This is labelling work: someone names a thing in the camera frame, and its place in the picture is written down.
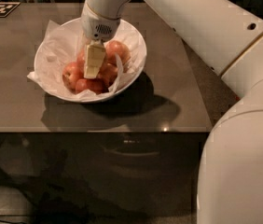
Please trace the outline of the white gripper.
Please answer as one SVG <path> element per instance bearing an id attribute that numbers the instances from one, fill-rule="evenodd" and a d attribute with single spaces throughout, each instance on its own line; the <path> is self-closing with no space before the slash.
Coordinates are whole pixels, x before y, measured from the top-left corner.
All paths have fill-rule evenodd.
<path id="1" fill-rule="evenodd" d="M 91 41 L 85 48 L 84 78 L 95 79 L 105 58 L 105 47 L 101 42 L 111 40 L 120 25 L 120 19 L 108 19 L 94 12 L 85 4 L 81 13 L 81 26 L 86 38 Z"/>

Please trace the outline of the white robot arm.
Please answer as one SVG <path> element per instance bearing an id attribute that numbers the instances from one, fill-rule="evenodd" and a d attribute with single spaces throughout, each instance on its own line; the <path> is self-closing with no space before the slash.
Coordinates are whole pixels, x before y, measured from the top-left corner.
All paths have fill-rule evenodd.
<path id="1" fill-rule="evenodd" d="M 83 30 L 109 40 L 130 0 L 86 0 Z M 197 224 L 263 224 L 263 20 L 229 0 L 144 0 L 231 97 L 210 131 L 197 178 Z"/>

